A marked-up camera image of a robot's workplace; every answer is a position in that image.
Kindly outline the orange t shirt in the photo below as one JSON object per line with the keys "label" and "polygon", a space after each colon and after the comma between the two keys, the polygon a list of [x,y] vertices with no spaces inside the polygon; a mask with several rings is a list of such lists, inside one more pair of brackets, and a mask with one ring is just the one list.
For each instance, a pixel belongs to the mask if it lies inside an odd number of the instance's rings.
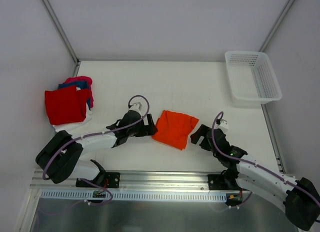
{"label": "orange t shirt", "polygon": [[195,129],[199,119],[193,116],[163,110],[155,126],[157,132],[152,138],[179,150],[187,146],[188,136]]}

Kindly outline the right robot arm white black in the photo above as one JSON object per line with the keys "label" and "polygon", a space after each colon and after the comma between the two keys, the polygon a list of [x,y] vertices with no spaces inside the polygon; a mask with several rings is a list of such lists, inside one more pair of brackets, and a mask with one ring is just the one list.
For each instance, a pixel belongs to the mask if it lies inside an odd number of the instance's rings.
{"label": "right robot arm white black", "polygon": [[230,145],[221,129],[201,125],[190,139],[226,168],[223,182],[228,189],[239,187],[262,197],[301,230],[308,231],[319,221],[320,194],[309,179],[296,179],[264,167],[245,150]]}

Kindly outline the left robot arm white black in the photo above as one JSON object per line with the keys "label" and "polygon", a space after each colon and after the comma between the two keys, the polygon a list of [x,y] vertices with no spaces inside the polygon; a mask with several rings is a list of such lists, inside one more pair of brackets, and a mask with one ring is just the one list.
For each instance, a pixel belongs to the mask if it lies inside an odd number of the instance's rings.
{"label": "left robot arm white black", "polygon": [[76,179],[77,187],[106,187],[110,176],[94,158],[82,160],[81,156],[101,149],[112,149],[127,142],[130,137],[152,136],[157,133],[151,114],[142,116],[128,110],[122,119],[103,131],[73,136],[62,130],[40,151],[35,161],[43,170],[43,180],[54,184],[69,178]]}

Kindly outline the white plastic basket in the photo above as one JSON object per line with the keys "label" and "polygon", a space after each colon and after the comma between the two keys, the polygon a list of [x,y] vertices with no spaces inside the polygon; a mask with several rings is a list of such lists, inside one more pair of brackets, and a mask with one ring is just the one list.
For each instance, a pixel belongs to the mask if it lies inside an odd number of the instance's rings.
{"label": "white plastic basket", "polygon": [[282,92],[267,54],[227,51],[226,72],[233,102],[266,104],[282,98]]}

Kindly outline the white folded t shirt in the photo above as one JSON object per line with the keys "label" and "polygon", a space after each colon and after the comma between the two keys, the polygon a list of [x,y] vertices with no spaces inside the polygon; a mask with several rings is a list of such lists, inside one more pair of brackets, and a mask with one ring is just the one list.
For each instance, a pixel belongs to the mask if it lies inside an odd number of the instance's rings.
{"label": "white folded t shirt", "polygon": [[93,112],[90,110],[88,104],[86,104],[86,114],[85,119],[82,122],[76,122],[76,123],[68,123],[68,124],[62,124],[62,125],[52,125],[56,132],[65,130],[67,132],[70,132],[78,127],[81,127],[91,121],[93,118]]}

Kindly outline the blue folded t shirt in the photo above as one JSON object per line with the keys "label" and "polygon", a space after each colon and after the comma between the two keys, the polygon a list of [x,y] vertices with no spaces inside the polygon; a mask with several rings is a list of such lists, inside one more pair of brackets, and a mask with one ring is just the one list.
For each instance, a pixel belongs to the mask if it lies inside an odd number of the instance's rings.
{"label": "blue folded t shirt", "polygon": [[58,85],[58,89],[62,89],[62,88],[66,88],[66,87],[70,87],[75,85],[77,88],[82,89],[89,89],[89,85],[87,83],[87,81],[74,81],[74,82],[70,82],[70,83],[63,83],[63,84],[59,84]]}

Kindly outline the red folded t shirt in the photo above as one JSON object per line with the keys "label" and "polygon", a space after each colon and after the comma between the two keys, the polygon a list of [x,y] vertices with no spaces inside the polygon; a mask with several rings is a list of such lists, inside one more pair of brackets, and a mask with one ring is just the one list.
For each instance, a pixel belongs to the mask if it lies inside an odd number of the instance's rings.
{"label": "red folded t shirt", "polygon": [[87,117],[89,89],[78,90],[75,85],[44,92],[46,114],[51,125],[83,122]]}

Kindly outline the pink folded t shirt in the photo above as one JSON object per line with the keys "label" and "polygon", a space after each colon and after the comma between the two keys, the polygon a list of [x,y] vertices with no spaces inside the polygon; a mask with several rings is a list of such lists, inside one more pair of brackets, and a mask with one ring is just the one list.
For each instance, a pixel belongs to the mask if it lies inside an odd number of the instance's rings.
{"label": "pink folded t shirt", "polygon": [[90,98],[87,100],[87,103],[90,109],[94,107],[94,98],[93,98],[93,92],[92,92],[92,84],[93,84],[92,78],[87,76],[70,77],[70,78],[67,78],[63,82],[63,84],[75,84],[77,87],[81,89],[89,89]]}

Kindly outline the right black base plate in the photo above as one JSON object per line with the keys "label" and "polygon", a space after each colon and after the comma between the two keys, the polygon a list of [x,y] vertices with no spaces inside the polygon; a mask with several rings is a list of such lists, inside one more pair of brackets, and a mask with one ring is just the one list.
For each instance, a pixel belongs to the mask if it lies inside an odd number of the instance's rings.
{"label": "right black base plate", "polygon": [[236,180],[224,174],[208,174],[209,190],[240,190]]}

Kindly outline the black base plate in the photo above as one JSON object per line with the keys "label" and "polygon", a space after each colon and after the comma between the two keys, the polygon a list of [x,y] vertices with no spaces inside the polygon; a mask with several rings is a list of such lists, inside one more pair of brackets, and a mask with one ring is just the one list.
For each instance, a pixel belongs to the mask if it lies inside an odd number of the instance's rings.
{"label": "black base plate", "polygon": [[[98,185],[103,188],[119,188],[120,183],[120,173],[118,172],[100,172],[93,180],[88,180],[90,183]],[[75,183],[76,187],[94,187],[93,185],[83,181],[82,179],[77,179]]]}
{"label": "black base plate", "polygon": [[240,190],[236,180],[224,174],[208,174],[209,190]]}

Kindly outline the aluminium mounting rail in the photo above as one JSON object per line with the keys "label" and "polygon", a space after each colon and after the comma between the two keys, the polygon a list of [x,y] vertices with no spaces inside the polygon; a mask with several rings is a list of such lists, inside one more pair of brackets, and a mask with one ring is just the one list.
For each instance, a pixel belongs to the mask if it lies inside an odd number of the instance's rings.
{"label": "aluminium mounting rail", "polygon": [[[165,191],[165,192],[209,192],[208,174],[219,172],[160,172],[160,171],[110,171],[120,173],[120,191]],[[42,179],[42,171],[37,169],[30,188],[38,189],[96,189],[96,187],[76,187],[76,178],[68,178],[59,184]]]}

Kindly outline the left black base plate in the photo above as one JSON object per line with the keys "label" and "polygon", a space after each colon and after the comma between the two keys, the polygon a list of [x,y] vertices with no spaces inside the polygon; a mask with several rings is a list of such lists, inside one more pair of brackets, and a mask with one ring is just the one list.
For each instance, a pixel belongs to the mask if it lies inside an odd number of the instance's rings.
{"label": "left black base plate", "polygon": [[[118,172],[100,172],[93,180],[88,180],[90,183],[98,185],[103,188],[119,188],[120,183],[120,173]],[[76,187],[94,187],[93,185],[83,181],[82,179],[77,179],[75,183]]]}

